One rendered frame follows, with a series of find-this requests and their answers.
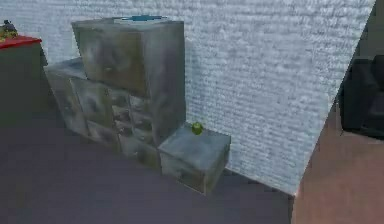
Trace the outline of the grey stepped cabinet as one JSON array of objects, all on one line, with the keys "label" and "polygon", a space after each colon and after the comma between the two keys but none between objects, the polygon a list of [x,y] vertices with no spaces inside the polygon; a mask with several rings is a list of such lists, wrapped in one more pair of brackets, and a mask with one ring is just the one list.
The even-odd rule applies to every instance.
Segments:
[{"label": "grey stepped cabinet", "polygon": [[46,66],[66,126],[203,194],[228,161],[231,138],[186,120],[182,21],[75,21],[76,58]]}]

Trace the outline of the blue and white plate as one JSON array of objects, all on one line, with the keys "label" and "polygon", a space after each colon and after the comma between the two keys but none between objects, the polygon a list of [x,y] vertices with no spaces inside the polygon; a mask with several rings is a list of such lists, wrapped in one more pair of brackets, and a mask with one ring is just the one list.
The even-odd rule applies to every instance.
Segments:
[{"label": "blue and white plate", "polygon": [[153,15],[136,15],[130,17],[119,17],[114,19],[115,23],[118,24],[153,24],[168,21],[167,17],[164,16],[153,16]]}]

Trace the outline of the black sofa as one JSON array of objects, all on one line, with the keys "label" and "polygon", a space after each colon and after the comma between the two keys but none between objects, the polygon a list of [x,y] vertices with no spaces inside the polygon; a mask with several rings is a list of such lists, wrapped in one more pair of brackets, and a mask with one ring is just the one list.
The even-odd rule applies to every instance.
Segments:
[{"label": "black sofa", "polygon": [[338,100],[344,131],[384,141],[384,55],[354,60]]}]

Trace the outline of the red topped dark cabinet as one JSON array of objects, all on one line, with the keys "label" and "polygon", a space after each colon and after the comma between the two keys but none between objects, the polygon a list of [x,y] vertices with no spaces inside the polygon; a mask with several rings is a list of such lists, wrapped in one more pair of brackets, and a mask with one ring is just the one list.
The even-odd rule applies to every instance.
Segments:
[{"label": "red topped dark cabinet", "polygon": [[37,117],[54,108],[40,38],[0,41],[0,127]]}]

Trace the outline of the small dark yellow ornament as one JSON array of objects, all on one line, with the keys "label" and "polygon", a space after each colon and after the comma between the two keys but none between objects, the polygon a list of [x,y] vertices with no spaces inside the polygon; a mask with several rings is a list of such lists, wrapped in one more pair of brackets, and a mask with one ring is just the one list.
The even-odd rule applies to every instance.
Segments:
[{"label": "small dark yellow ornament", "polygon": [[12,22],[4,20],[3,25],[0,26],[0,42],[4,42],[9,38],[16,38],[17,36],[18,32]]}]

